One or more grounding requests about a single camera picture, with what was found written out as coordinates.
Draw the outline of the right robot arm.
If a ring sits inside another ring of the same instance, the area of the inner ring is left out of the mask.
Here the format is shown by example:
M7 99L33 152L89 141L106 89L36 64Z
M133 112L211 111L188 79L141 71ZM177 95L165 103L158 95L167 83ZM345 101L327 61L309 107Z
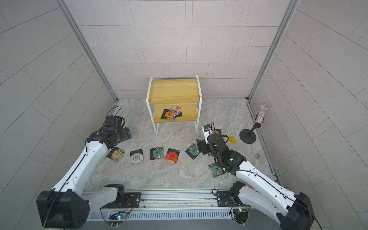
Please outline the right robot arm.
M272 218L283 230L309 230L316 221L310 198L279 185L248 161L240 153L229 149L223 136L204 132L201 152L209 152L215 164L238 178L229 190L233 205L246 205Z

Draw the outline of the black green tea bag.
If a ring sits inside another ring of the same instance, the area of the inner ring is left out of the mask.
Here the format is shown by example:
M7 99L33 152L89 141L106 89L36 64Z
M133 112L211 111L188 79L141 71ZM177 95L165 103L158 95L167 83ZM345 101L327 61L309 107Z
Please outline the black green tea bag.
M164 150L163 147L156 147L149 150L149 159L150 160L157 160L164 158Z

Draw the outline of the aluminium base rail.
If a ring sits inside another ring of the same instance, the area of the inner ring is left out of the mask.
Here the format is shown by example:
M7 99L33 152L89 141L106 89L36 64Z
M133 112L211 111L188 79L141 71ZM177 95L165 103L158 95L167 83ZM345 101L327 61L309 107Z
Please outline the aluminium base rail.
M213 189L143 189L136 208L98 209L88 221L109 221L109 217L120 211L130 214L123 221L134 220L189 220L189 219L233 219L237 209L231 202L220 207Z

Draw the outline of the right circuit board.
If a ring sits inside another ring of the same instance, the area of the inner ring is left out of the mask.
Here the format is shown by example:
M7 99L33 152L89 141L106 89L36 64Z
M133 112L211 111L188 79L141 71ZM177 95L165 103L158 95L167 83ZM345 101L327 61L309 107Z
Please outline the right circuit board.
M244 225L249 218L249 213L245 209L233 209L232 218L237 224Z

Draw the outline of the orange tea bag lower shelf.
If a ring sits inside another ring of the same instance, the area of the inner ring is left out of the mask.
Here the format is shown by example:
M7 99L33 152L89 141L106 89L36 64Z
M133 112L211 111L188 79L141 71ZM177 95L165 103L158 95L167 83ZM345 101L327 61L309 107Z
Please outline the orange tea bag lower shelf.
M175 114L169 109L164 109L161 115L161 119L164 119L164 120L175 120L176 118L177 117L175 116Z

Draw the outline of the dark green tea bag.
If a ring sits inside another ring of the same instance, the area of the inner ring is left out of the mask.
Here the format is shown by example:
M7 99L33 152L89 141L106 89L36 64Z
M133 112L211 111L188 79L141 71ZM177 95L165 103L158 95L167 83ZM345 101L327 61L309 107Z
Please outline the dark green tea bag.
M223 175L225 174L226 172L221 168L219 167L216 163L212 163L209 165L209 170L213 176L213 178L216 178L220 175Z

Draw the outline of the yellow paper piece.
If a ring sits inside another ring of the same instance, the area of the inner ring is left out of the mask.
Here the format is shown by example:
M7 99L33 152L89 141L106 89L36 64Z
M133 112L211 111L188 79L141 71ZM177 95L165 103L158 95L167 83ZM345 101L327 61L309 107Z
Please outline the yellow paper piece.
M229 137L229 142L235 144L236 143L236 138L235 137Z

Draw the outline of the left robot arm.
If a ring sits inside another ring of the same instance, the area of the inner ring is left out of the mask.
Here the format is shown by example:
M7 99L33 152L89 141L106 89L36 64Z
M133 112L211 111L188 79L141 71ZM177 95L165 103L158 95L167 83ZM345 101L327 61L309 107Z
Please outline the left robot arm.
M79 229L96 210L128 205L123 185L109 184L103 189L84 195L83 190L100 159L117 144L131 139L130 130L108 128L91 134L85 147L69 171L49 191L42 191L36 199L42 227L49 229Z

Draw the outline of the wooden two-tier shelf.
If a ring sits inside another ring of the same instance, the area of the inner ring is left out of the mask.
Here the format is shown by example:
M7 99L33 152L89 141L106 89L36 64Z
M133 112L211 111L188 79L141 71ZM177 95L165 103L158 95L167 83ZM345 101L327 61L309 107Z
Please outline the wooden two-tier shelf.
M202 91L199 76L188 79L149 80L146 104L155 134L159 124L167 122L194 122L198 132L202 107ZM173 120L162 119L164 109L180 106L182 116Z

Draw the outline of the green label tea bag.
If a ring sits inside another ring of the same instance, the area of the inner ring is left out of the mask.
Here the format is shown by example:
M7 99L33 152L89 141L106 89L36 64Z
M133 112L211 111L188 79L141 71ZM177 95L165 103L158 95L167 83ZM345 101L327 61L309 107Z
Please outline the green label tea bag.
M193 160L195 160L198 155L200 154L198 146L196 144L191 144L187 149L186 149L186 154L191 157Z

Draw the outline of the floral tea bag lower shelf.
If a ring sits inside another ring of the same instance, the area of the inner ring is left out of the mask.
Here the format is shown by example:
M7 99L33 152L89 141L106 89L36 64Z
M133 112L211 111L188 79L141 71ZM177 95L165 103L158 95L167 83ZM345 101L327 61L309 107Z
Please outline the floral tea bag lower shelf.
M176 117L178 117L182 113L181 106L171 107L169 108L169 110L172 111Z

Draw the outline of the yellow label tea bag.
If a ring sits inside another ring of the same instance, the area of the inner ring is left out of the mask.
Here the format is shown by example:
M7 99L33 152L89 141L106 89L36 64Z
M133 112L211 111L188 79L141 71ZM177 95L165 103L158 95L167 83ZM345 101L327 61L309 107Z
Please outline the yellow label tea bag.
M222 135L222 130L221 129L213 129L211 130L211 134L219 134L220 136Z
M118 162L124 154L125 154L124 150L118 147L114 147L111 149L111 151L107 154L106 157L114 162Z

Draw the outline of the white label tea bag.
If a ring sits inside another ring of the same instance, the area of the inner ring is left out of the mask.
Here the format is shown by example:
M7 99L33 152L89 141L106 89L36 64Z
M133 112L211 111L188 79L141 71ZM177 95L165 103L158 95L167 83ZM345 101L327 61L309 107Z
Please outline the white label tea bag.
M144 161L143 150L138 149L129 153L131 158L131 165L138 164Z

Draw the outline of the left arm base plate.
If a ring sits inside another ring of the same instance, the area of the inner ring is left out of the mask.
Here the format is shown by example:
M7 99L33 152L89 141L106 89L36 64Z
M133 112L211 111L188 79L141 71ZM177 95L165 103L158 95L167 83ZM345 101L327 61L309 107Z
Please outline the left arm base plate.
M140 205L141 193L118 194L117 199L105 206L103 209L131 209L138 208Z

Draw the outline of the red tea bag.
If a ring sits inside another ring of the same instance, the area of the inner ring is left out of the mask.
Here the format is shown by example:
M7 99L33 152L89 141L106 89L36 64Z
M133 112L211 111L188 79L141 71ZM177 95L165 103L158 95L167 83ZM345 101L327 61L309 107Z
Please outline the red tea bag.
M179 158L180 151L177 149L168 148L165 160L169 163L176 164Z

